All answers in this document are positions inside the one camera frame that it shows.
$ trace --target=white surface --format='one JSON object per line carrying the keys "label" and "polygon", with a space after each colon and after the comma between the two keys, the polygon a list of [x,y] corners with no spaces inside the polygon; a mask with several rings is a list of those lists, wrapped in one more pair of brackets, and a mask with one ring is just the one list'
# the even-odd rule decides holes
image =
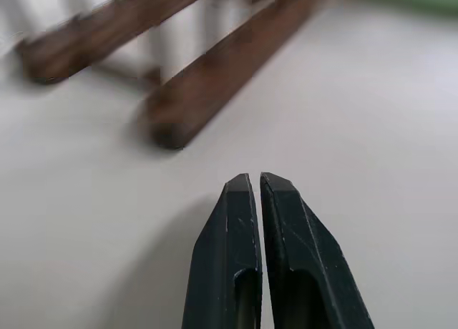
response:
{"label": "white surface", "polygon": [[177,154],[130,133],[136,84],[35,88],[4,59],[0,328],[179,329],[223,183],[249,172],[259,201],[261,171],[340,242],[377,328],[455,328],[457,42],[452,21],[338,1]]}

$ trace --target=wooden bar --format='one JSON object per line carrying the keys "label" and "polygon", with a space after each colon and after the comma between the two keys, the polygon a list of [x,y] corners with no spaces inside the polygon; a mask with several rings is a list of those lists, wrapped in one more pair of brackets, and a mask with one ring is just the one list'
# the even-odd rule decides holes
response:
{"label": "wooden bar", "polygon": [[197,0],[114,0],[89,16],[17,47],[24,71],[39,83],[60,82],[98,62]]}
{"label": "wooden bar", "polygon": [[277,0],[172,78],[146,101],[142,126],[180,149],[226,105],[310,16],[318,0]]}

